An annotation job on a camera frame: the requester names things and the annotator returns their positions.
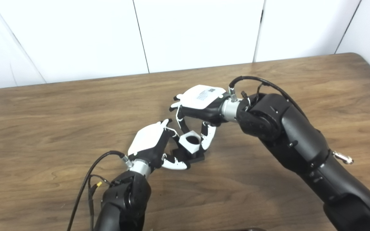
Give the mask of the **white and black left hand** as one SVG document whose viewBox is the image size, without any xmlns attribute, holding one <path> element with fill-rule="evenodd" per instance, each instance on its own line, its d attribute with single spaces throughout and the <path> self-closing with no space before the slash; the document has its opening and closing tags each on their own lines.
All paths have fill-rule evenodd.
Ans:
<svg viewBox="0 0 370 231">
<path fill-rule="evenodd" d="M 190 169 L 188 161 L 179 161 L 178 158 L 165 152 L 170 139 L 173 139 L 178 147 L 180 146 L 177 131 L 168 127 L 170 122 L 172 122 L 171 119 L 158 121 L 137 132 L 128 149 L 128 158 L 132 162 L 128 170 L 140 172 L 140 168 L 145 167 L 149 168 L 150 172 L 162 167 L 170 170 Z"/>
</svg>

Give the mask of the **white and black right hand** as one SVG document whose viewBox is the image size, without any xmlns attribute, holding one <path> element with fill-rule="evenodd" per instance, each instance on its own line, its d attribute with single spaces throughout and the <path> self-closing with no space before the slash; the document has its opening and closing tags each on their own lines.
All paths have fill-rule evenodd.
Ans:
<svg viewBox="0 0 370 231">
<path fill-rule="evenodd" d="M 176 110 L 176 121 L 183 133 L 190 129 L 185 117 L 202 120 L 200 150 L 205 152 L 210 147 L 216 128 L 228 121 L 222 114 L 222 106 L 230 98 L 225 89 L 207 85 L 196 85 L 183 94 L 174 97 L 169 111 Z"/>
</svg>

